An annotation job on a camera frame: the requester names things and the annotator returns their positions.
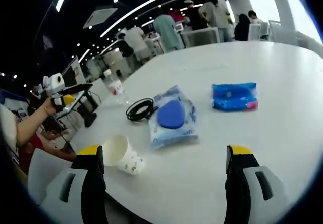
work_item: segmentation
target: white paper cup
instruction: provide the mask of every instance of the white paper cup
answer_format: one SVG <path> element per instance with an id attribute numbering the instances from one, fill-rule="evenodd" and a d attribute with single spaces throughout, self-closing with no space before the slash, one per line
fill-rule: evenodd
<path id="1" fill-rule="evenodd" d="M 132 149 L 125 135 L 115 135 L 102 145 L 103 163 L 105 166 L 115 166 L 132 175 L 140 173 L 144 161 Z"/>

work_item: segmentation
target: blue sponge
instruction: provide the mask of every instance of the blue sponge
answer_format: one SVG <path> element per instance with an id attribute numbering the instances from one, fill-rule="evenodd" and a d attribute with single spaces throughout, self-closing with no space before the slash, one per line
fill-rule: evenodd
<path id="1" fill-rule="evenodd" d="M 185 111 L 181 103 L 171 100 L 163 105 L 157 112 L 157 121 L 164 128 L 180 128 L 185 121 Z"/>

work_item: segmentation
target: ceiling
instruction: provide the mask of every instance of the ceiling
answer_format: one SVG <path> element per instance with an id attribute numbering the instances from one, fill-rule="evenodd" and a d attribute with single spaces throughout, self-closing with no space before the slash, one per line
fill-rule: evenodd
<path id="1" fill-rule="evenodd" d="M 21 20 L 22 26 L 18 30 L 24 57 L 15 60 L 15 63 L 1 64 L 0 72 L 4 73 L 5 76 L 0 75 L 0 88 L 24 96 L 31 89 L 32 84 L 40 82 L 44 69 L 48 68 L 49 62 L 63 70 L 72 56 L 77 55 L 78 58 L 81 58 L 90 49 L 90 52 L 84 58 L 85 60 L 92 55 L 97 55 L 98 52 L 103 50 L 103 47 L 109 46 L 111 39 L 114 40 L 118 28 L 141 26 L 149 21 L 150 17 L 154 18 L 155 10 L 152 9 L 159 4 L 162 4 L 166 11 L 169 11 L 169 8 L 180 9 L 184 7 L 184 0 L 157 0 L 139 9 L 111 29 L 105 36 L 100 37 L 116 20 L 146 1 L 148 0 L 118 0 L 117 3 L 114 3 L 113 0 L 64 0 L 58 13 L 54 6 L 51 6 L 48 10 L 50 4 L 52 2 L 56 4 L 57 0 L 23 0 L 24 19 Z M 195 4 L 201 4 L 209 0 L 193 1 Z M 95 25 L 92 29 L 83 29 L 83 25 L 93 11 L 109 7 L 118 8 L 118 10 L 104 23 Z M 47 65 L 44 65 L 43 56 L 39 56 L 37 51 L 37 40 L 35 41 L 35 38 L 47 10 L 39 34 L 44 31 L 48 33 L 53 40 L 54 48 L 59 48 L 63 53 L 61 57 L 47 60 Z"/>

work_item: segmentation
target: water bottle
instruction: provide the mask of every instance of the water bottle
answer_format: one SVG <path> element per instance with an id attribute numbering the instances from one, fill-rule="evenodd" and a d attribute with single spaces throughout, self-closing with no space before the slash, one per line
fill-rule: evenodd
<path id="1" fill-rule="evenodd" d="M 104 72 L 105 79 L 103 82 L 105 83 L 107 89 L 115 96 L 117 102 L 119 104 L 130 104 L 130 99 L 125 92 L 125 89 L 116 76 L 114 76 L 110 69 Z"/>

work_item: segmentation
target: coiled black cord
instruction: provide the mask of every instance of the coiled black cord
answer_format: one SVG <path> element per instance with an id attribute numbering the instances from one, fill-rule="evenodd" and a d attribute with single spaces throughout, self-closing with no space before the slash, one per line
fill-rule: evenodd
<path id="1" fill-rule="evenodd" d="M 138 113 L 138 111 L 144 107 L 147 107 L 147 109 Z M 144 118 L 149 119 L 157 109 L 158 107 L 153 107 L 153 99 L 145 98 L 132 104 L 127 109 L 126 115 L 132 122 L 138 122 Z"/>

